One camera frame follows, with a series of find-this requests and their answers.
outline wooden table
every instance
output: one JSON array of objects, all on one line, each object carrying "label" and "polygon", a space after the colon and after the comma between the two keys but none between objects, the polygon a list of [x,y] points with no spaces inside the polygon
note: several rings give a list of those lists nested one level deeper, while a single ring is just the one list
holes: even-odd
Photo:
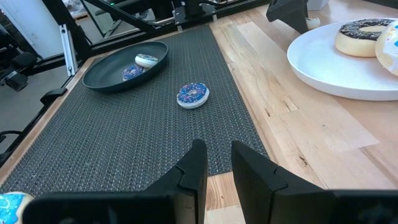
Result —
[{"label": "wooden table", "polygon": [[[261,6],[210,27],[271,159],[325,189],[396,189],[398,101],[348,100],[301,82],[286,57],[299,33],[281,21],[268,22],[266,11]],[[394,16],[397,9],[362,0],[331,0],[321,11],[310,12],[322,25]],[[1,183],[67,96],[55,101],[0,169]],[[206,209],[207,223],[244,223],[231,172],[209,177]]]}]

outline white plate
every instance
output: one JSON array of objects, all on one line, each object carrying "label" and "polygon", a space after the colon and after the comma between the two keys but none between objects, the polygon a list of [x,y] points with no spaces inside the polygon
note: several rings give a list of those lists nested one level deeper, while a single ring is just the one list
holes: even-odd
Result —
[{"label": "white plate", "polygon": [[398,77],[377,58],[345,55],[335,48],[335,36],[347,22],[306,32],[287,50],[294,73],[306,84],[336,96],[357,100],[398,100]]}]

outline dark gray tray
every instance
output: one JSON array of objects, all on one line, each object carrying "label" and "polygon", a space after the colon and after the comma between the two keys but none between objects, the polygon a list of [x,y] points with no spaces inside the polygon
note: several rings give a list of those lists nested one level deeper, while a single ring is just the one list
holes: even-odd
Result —
[{"label": "dark gray tray", "polygon": [[[167,53],[167,45],[161,42],[145,42],[126,47],[103,58],[88,69],[83,77],[83,84],[94,91],[105,93],[127,90],[158,75],[167,63]],[[144,73],[123,81],[123,70],[135,63],[137,54],[154,56],[159,59],[159,62]]]}]

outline gray woven mat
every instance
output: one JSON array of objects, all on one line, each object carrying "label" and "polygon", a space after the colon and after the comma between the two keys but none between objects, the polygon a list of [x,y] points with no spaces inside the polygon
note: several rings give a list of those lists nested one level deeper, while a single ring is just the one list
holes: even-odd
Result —
[{"label": "gray woven mat", "polygon": [[[208,26],[160,40],[169,64],[153,80],[101,94],[79,82],[0,191],[142,190],[165,174],[193,139],[208,146],[210,175],[231,171],[231,141],[266,155]],[[176,102],[186,83],[210,89],[200,108]]]}]

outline donut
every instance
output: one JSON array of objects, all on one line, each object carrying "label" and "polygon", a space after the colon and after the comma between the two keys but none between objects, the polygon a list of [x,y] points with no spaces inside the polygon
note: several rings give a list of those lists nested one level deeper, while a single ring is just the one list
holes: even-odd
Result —
[{"label": "donut", "polygon": [[123,81],[130,80],[145,72],[145,68],[139,65],[130,65],[122,72]]},{"label": "donut", "polygon": [[22,212],[26,205],[33,200],[29,194],[9,192],[0,195],[0,223],[22,224]]},{"label": "donut", "polygon": [[361,19],[341,26],[335,39],[336,48],[356,57],[375,57],[377,38],[392,19]]},{"label": "donut", "polygon": [[190,83],[183,86],[177,94],[177,103],[186,109],[194,109],[204,104],[210,90],[203,83]]},{"label": "donut", "polygon": [[318,28],[321,25],[321,20],[319,18],[305,18],[305,22],[309,30]]},{"label": "donut", "polygon": [[157,64],[157,62],[159,62],[159,59],[144,54],[137,54],[135,60],[137,65],[140,65],[144,68],[152,68],[154,65]]},{"label": "donut", "polygon": [[384,68],[398,76],[398,21],[387,26],[378,38],[376,57]]}]

